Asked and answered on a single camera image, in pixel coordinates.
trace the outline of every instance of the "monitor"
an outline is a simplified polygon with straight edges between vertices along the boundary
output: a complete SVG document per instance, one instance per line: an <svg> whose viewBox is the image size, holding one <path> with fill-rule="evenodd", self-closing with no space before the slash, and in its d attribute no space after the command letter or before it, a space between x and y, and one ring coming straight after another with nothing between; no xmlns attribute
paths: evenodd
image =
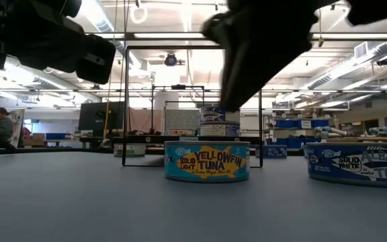
<svg viewBox="0 0 387 242"><path fill-rule="evenodd" d="M109 103L107 129L123 129L125 102ZM105 127L107 103L81 104L79 130L102 130Z"/></svg>

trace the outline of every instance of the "fish illustration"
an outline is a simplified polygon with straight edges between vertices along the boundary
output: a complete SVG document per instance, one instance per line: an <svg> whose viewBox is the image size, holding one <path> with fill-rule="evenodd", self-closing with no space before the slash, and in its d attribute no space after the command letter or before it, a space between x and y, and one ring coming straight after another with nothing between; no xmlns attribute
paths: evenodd
<svg viewBox="0 0 387 242"><path fill-rule="evenodd" d="M324 150L324 151L322 151L322 155L326 158L338 157L341 155L341 151L335 152L332 150Z"/></svg>
<svg viewBox="0 0 387 242"><path fill-rule="evenodd" d="M231 154L231 148L227 147L221 151L202 146L198 152L186 154L178 159L177 166L202 179L224 175L234 178L235 172L246 171L247 160L239 155Z"/></svg>
<svg viewBox="0 0 387 242"><path fill-rule="evenodd" d="M179 148L177 148L176 150L175 150L175 153L177 154L177 155L187 155L187 154L189 154L189 153L191 153L191 149L184 149L184 148L181 148L181 147L179 147Z"/></svg>
<svg viewBox="0 0 387 242"><path fill-rule="evenodd" d="M332 161L335 167L369 177L372 181L387 179L387 149L368 149L362 154L340 156Z"/></svg>

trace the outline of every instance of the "ceiling duct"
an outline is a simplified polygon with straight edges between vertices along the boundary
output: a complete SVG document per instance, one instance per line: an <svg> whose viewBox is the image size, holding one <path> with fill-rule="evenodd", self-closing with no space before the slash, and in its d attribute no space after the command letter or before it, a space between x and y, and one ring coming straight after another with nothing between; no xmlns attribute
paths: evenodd
<svg viewBox="0 0 387 242"><path fill-rule="evenodd" d="M83 13L85 17L97 28L101 33L113 33L115 27L110 22L110 19L105 12L103 5L98 0L85 0L81 6L83 8ZM110 41L116 47L116 50L124 56L125 55L125 45L122 41ZM142 63L139 58L134 56L132 51L130 52L130 67L134 66L135 68L141 69Z"/></svg>
<svg viewBox="0 0 387 242"><path fill-rule="evenodd" d="M371 48L372 43L364 42L355 47L356 56L346 58L339 63L334 69L327 71L325 74L313 77L305 86L306 89L315 89L329 81L336 80L350 72L362 67L366 63L373 63L387 56L387 42Z"/></svg>

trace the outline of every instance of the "air vent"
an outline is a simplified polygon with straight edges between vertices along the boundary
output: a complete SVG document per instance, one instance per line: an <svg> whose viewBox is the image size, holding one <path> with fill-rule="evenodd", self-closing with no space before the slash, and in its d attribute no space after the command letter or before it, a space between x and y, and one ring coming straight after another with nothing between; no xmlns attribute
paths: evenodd
<svg viewBox="0 0 387 242"><path fill-rule="evenodd" d="M373 107L373 102L366 102L365 103L365 108L372 108Z"/></svg>
<svg viewBox="0 0 387 242"><path fill-rule="evenodd" d="M368 52L368 43L364 42L358 46L355 47L355 58L361 58L365 56Z"/></svg>

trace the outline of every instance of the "gray table surface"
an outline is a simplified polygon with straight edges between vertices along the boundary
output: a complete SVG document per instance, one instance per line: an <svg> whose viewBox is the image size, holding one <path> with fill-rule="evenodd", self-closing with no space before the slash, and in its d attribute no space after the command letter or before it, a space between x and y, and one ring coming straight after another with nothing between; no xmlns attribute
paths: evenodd
<svg viewBox="0 0 387 242"><path fill-rule="evenodd" d="M0 155L0 241L387 241L387 188L309 179L302 157L189 184L107 154Z"/></svg>

